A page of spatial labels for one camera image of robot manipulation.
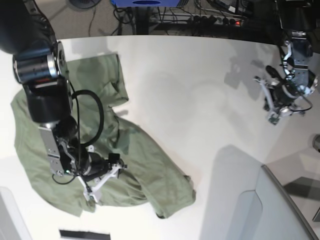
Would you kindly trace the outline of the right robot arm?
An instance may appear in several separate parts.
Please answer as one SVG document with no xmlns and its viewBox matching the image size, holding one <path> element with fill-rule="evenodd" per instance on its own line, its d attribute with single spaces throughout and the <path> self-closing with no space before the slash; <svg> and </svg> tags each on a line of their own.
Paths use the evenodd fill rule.
<svg viewBox="0 0 320 240">
<path fill-rule="evenodd" d="M 86 182 L 117 176 L 126 167 L 119 154 L 103 158 L 87 150 L 102 134 L 103 104 L 91 90 L 73 89 L 63 44 L 33 0 L 1 1 L 0 48 L 12 55 L 13 74 L 38 124 L 51 172 Z M 99 113 L 97 133 L 85 143 L 80 140 L 80 119 L 72 116 L 73 101 L 81 95 L 92 97 Z"/>
</svg>

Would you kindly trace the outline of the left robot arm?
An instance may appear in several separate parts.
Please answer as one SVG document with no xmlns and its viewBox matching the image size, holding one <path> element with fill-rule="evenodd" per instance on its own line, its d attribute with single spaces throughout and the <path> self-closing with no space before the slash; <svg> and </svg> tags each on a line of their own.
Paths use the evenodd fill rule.
<svg viewBox="0 0 320 240">
<path fill-rule="evenodd" d="M 313 105 L 302 108 L 296 105 L 299 98 L 306 99 L 318 85 L 316 75 L 310 70 L 313 57 L 308 33 L 317 27 L 314 0 L 277 0 L 275 2 L 280 26 L 287 39 L 284 41 L 287 51 L 281 54 L 281 66 L 284 76 L 267 66 L 266 71 L 276 84 L 267 84 L 265 88 L 265 107 L 271 117 L 284 117 L 295 113 L 304 114 Z"/>
</svg>

